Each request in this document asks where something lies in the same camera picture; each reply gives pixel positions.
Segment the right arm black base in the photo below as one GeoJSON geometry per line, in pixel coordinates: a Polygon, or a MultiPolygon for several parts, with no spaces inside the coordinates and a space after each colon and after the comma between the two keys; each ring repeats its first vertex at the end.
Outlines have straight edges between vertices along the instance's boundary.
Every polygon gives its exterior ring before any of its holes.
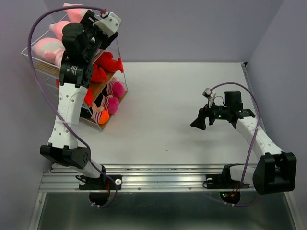
{"type": "Polygon", "coordinates": [[[241,178],[232,179],[230,170],[235,166],[244,166],[243,164],[227,164],[224,166],[220,174],[206,174],[206,180],[202,186],[206,189],[232,189],[230,192],[220,192],[220,198],[224,203],[232,205],[234,207],[243,207],[246,205],[239,205],[241,199],[241,193],[239,189],[249,188],[246,183],[241,183],[241,178]]]}

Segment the pink frog plush striped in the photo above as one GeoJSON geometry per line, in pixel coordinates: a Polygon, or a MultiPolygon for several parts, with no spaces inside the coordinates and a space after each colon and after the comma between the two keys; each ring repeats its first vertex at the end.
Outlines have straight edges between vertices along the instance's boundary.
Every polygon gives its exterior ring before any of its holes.
{"type": "Polygon", "coordinates": [[[65,47],[60,40],[46,37],[37,41],[32,50],[40,59],[60,67],[65,47]]]}

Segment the red whale plush back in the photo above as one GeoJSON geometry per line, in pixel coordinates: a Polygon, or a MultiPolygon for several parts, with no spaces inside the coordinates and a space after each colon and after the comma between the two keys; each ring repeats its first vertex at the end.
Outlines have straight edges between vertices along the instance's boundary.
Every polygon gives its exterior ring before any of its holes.
{"type": "Polygon", "coordinates": [[[108,77],[105,71],[96,64],[93,64],[93,67],[94,67],[94,72],[91,77],[91,82],[93,83],[108,82],[108,77]]]}

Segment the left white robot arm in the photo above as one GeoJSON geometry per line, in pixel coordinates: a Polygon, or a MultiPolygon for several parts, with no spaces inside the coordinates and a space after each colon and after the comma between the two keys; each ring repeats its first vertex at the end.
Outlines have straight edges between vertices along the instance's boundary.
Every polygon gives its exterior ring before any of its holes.
{"type": "Polygon", "coordinates": [[[106,49],[116,39],[120,25],[121,19],[113,12],[105,12],[97,19],[88,10],[79,23],[63,28],[64,53],[60,63],[56,120],[48,143],[40,147],[42,156],[77,170],[90,178],[97,189],[106,185],[106,170],[91,159],[88,144],[78,145],[81,138],[75,129],[94,72],[93,59],[99,49],[106,49]]]}

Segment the boy doll pink hat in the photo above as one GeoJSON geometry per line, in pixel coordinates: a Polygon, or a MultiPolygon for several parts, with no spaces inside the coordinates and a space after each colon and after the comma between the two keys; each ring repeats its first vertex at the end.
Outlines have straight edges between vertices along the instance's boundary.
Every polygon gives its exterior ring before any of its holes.
{"type": "Polygon", "coordinates": [[[113,96],[120,98],[124,95],[125,93],[125,88],[124,86],[118,82],[118,81],[110,81],[105,88],[102,90],[102,94],[104,96],[113,96]]]}
{"type": "Polygon", "coordinates": [[[106,110],[109,114],[116,114],[119,108],[119,100],[112,95],[103,96],[99,95],[94,101],[99,112],[106,110]]]}

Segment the boy doll black hair orange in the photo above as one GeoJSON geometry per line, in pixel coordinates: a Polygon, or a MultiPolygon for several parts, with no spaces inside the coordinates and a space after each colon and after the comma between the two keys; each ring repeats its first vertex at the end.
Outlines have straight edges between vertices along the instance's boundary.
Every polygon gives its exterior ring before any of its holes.
{"type": "Polygon", "coordinates": [[[109,120],[109,113],[107,110],[94,111],[92,119],[99,125],[105,124],[109,120]]]}

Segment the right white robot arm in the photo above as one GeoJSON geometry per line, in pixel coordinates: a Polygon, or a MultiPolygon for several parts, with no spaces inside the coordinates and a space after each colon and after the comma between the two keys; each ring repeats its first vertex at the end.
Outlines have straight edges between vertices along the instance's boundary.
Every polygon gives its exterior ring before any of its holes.
{"type": "Polygon", "coordinates": [[[191,127],[206,129],[205,119],[212,125],[215,120],[226,120],[250,145],[258,163],[255,167],[244,164],[225,165],[221,174],[206,175],[208,189],[231,189],[254,187],[258,194],[272,194],[293,191],[296,179],[296,156],[284,152],[258,125],[250,109],[244,109],[240,91],[225,91],[225,102],[216,105],[215,92],[207,88],[203,96],[208,103],[199,110],[191,127]]]}

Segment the red shark plush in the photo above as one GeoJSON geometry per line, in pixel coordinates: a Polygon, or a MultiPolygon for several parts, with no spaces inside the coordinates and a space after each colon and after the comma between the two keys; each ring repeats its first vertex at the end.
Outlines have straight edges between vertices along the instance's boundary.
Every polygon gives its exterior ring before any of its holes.
{"type": "Polygon", "coordinates": [[[59,104],[58,110],[67,111],[68,109],[81,108],[86,102],[92,106],[94,101],[93,90],[80,86],[76,87],[71,83],[64,83],[60,85],[59,79],[56,79],[56,86],[59,90],[59,104]]]}
{"type": "Polygon", "coordinates": [[[117,72],[120,71],[123,73],[123,65],[121,58],[118,60],[113,59],[113,54],[111,52],[103,52],[100,57],[95,62],[96,65],[102,67],[108,72],[117,72]]]}

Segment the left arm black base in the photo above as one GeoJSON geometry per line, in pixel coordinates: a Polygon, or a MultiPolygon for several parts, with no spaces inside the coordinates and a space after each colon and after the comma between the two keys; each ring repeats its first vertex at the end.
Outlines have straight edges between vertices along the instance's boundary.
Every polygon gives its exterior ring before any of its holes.
{"type": "Polygon", "coordinates": [[[89,191],[89,201],[91,206],[103,208],[110,206],[116,199],[117,192],[121,190],[122,175],[109,175],[109,178],[100,176],[100,178],[89,178],[84,175],[77,175],[75,178],[79,181],[79,190],[89,191]]]}

